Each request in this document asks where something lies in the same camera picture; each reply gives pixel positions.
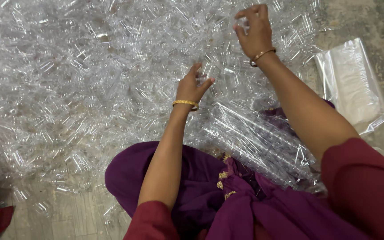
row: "gold bangle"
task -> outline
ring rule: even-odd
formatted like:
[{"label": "gold bangle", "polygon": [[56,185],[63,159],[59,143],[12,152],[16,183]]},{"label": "gold bangle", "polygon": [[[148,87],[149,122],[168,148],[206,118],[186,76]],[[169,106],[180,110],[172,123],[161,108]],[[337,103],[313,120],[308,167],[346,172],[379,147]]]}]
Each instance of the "gold bangle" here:
[{"label": "gold bangle", "polygon": [[173,102],[173,106],[178,104],[178,103],[185,103],[185,104],[190,104],[195,106],[196,108],[192,108],[191,112],[195,112],[199,109],[199,106],[196,102],[188,101],[188,100],[176,100]]},{"label": "gold bangle", "polygon": [[256,62],[259,58],[261,58],[264,54],[270,52],[270,51],[273,51],[274,53],[276,53],[276,48],[273,48],[271,50],[268,50],[268,51],[265,51],[265,52],[261,52],[259,53],[258,55],[256,55],[253,59],[250,59],[250,65],[255,68],[257,67],[257,64],[253,63],[253,62]]}]

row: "purple dress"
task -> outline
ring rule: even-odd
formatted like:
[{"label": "purple dress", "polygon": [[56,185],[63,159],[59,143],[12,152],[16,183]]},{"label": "purple dress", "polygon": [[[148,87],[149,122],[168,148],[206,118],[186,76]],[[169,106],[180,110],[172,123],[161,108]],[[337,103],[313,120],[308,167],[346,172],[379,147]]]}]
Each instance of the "purple dress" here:
[{"label": "purple dress", "polygon": [[[157,145],[135,144],[106,170],[106,188],[130,216]],[[282,190],[233,158],[225,162],[183,146],[179,194],[172,210],[181,239],[193,239],[208,229],[206,239],[252,240],[255,220],[272,239],[369,239],[316,196]]]}]

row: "gold embroidery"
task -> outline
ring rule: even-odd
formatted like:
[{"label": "gold embroidery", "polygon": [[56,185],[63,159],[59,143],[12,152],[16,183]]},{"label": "gold embroidery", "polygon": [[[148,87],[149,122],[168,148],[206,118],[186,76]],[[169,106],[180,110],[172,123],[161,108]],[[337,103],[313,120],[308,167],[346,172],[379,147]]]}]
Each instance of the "gold embroidery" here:
[{"label": "gold embroidery", "polygon": [[227,178],[227,172],[219,173],[219,178]]},{"label": "gold embroidery", "polygon": [[221,183],[221,181],[218,181],[217,182],[217,187],[220,188],[220,189],[223,189],[223,183]]},{"label": "gold embroidery", "polygon": [[226,161],[226,159],[228,159],[228,158],[230,158],[230,155],[227,154],[227,153],[225,153],[225,154],[224,154],[224,157],[223,157],[223,161]]},{"label": "gold embroidery", "polygon": [[232,192],[230,192],[230,193],[228,193],[228,194],[225,194],[224,195],[224,199],[226,200],[228,197],[230,197],[232,194],[236,194],[236,192],[235,191],[232,191]]}]

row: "red sleeve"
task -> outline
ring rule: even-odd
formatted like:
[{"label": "red sleeve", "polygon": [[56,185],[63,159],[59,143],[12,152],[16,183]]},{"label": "red sleeve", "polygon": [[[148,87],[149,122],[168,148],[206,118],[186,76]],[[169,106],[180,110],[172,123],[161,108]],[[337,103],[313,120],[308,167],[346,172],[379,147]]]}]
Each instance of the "red sleeve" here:
[{"label": "red sleeve", "polygon": [[384,239],[384,157],[364,140],[330,147],[322,180],[334,211],[377,239]]},{"label": "red sleeve", "polygon": [[124,237],[129,239],[179,239],[167,206],[159,201],[140,204]]}]

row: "clear plastic bag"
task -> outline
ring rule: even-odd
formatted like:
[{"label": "clear plastic bag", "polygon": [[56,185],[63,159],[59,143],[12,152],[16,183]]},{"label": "clear plastic bag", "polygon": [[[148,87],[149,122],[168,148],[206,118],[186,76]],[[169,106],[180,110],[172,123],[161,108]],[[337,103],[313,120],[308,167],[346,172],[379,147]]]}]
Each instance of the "clear plastic bag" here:
[{"label": "clear plastic bag", "polygon": [[217,101],[204,133],[210,142],[280,186],[298,189],[298,179],[314,179],[312,154],[291,133],[257,112],[231,101]]},{"label": "clear plastic bag", "polygon": [[316,54],[323,98],[352,125],[369,123],[384,113],[384,95],[360,38]]}]

